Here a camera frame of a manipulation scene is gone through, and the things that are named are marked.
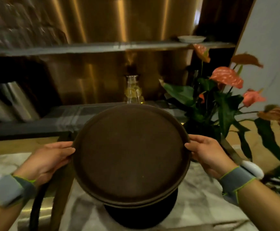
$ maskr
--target white wall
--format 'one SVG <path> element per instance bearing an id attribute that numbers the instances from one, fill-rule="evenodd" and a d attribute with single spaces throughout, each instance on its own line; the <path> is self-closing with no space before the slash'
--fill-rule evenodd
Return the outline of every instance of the white wall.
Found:
<path id="1" fill-rule="evenodd" d="M 264 88 L 262 95 L 267 101 L 242 111 L 262 110 L 266 104 L 280 105 L 280 0 L 256 0 L 236 54 L 244 52 L 256 56 L 264 68 L 244 66 L 244 86 L 234 92 L 243 94 L 248 88 Z"/>

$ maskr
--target hand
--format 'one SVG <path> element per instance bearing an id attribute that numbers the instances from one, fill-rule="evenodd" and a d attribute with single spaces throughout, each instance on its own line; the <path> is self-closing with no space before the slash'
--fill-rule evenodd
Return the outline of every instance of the hand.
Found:
<path id="1" fill-rule="evenodd" d="M 189 139 L 190 142 L 185 143 L 185 147 L 192 152 L 192 158 L 201 164 L 208 175 L 219 179 L 237 167 L 217 140 L 201 135 L 189 135 Z"/>
<path id="2" fill-rule="evenodd" d="M 27 180 L 36 180 L 39 186 L 48 182 L 54 172 L 69 163 L 69 156 L 75 152 L 73 142 L 57 142 L 36 150 L 13 175 Z"/>

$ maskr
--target round brown tray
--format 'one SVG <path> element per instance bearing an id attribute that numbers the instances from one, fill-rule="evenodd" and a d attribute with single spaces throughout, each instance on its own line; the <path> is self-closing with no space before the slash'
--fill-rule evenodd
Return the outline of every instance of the round brown tray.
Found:
<path id="1" fill-rule="evenodd" d="M 74 141 L 76 179 L 107 205 L 150 205 L 184 179 L 188 141 L 184 127 L 162 109 L 143 104 L 107 109 L 90 119 Z"/>

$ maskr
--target person's left hand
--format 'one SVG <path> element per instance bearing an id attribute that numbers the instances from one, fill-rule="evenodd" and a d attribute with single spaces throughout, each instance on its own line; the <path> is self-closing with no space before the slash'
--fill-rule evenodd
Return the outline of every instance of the person's left hand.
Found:
<path id="1" fill-rule="evenodd" d="M 30 155 L 13 175 L 36 180 L 36 186 L 48 182 L 57 169 L 69 163 L 69 156 L 75 152 L 72 144 L 73 142 L 56 142 L 44 145 Z"/>

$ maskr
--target black round base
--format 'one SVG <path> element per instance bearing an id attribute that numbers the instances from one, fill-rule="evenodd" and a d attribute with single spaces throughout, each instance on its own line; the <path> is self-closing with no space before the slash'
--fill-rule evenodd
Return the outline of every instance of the black round base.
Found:
<path id="1" fill-rule="evenodd" d="M 176 189 L 167 198 L 142 208 L 123 209 L 105 205 L 109 215 L 120 225 L 130 229 L 148 229 L 158 225 L 171 212 L 178 196 Z"/>

